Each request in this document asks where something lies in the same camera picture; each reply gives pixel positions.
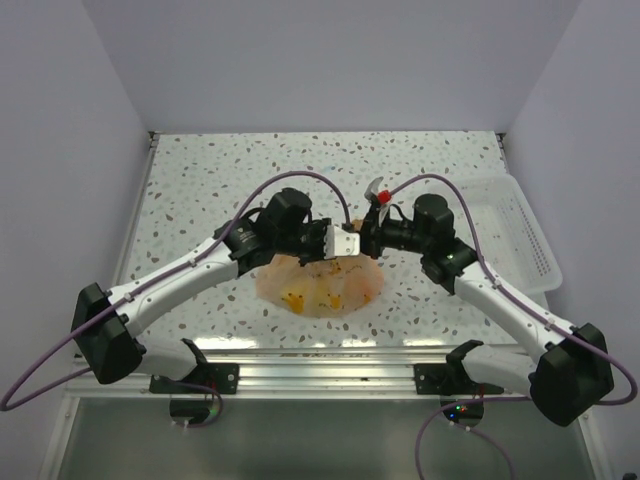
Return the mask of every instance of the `white table with black spots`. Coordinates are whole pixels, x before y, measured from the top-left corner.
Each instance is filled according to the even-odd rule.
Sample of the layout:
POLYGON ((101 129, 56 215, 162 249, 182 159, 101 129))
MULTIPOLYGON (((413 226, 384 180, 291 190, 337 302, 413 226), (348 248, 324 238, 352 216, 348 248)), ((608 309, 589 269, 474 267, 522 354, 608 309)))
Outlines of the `white table with black spots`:
MULTIPOLYGON (((364 191, 374 177, 384 177, 381 188, 393 188, 419 173, 455 181, 502 174, 506 165, 490 131, 158 134, 118 282, 187 253, 229 220, 260 183, 289 170, 329 177, 358 218, 368 208, 364 191)), ((425 183, 395 199, 405 213, 411 215, 412 200, 428 191, 425 183)), ((281 181, 256 203, 266 204, 286 186, 309 194, 315 218, 343 221, 335 194, 314 179, 281 181)), ((469 339, 520 351, 479 310, 431 284, 416 255, 387 250, 380 266, 380 297, 343 318, 304 318, 258 298, 252 272, 201 292, 143 335, 190 338, 210 361, 239 363, 238 396, 249 397, 406 398, 415 396, 413 364, 441 361, 469 339)), ((91 381, 80 379, 71 388, 91 381)), ((138 392, 138 384, 132 385, 138 392)))

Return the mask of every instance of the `yellow object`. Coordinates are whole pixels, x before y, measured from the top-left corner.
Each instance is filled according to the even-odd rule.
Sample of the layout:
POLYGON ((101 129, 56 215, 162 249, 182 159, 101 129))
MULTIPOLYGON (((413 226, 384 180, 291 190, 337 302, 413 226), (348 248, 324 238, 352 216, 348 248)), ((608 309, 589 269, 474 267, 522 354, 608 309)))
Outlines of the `yellow object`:
POLYGON ((298 259, 276 255, 258 272, 258 296, 305 317, 341 317, 380 294, 384 276, 365 255, 340 257, 301 267, 298 259))

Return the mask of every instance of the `red object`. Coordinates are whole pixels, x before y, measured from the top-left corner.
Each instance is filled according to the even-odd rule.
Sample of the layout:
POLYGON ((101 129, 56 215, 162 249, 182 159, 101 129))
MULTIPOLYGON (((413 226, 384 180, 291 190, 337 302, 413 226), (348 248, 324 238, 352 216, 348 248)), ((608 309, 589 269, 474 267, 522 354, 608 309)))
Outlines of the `red object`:
POLYGON ((383 190, 378 193, 378 201, 380 202, 380 205, 389 203, 391 201, 391 192, 389 190, 383 190))

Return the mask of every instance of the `black mounting bracket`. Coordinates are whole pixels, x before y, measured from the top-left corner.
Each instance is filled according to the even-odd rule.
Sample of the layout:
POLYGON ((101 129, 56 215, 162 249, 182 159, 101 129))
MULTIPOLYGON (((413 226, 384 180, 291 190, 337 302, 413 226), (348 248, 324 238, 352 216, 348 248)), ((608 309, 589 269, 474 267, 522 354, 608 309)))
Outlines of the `black mounting bracket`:
MULTIPOLYGON (((209 376, 212 378, 211 386, 221 395, 234 395, 238 390, 240 379, 240 366, 237 363, 208 363, 206 364, 209 376)), ((156 394, 181 395, 189 393, 202 393, 188 387, 176 385, 163 377, 151 377, 149 392, 156 394)))
POLYGON ((450 367, 446 363, 417 363, 413 366, 413 380, 416 383, 418 395, 473 395, 478 393, 479 387, 488 395, 500 395, 504 388, 489 383, 477 384, 473 382, 455 383, 448 381, 450 367))

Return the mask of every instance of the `plastic bag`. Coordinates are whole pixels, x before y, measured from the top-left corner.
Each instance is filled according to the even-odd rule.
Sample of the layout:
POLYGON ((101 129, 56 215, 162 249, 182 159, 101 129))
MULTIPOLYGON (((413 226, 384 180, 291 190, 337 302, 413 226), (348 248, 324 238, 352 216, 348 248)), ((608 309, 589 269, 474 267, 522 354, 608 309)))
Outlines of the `plastic bag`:
POLYGON ((308 263, 276 255, 257 275, 258 296, 305 317, 341 317, 373 301, 384 276, 365 255, 308 263))

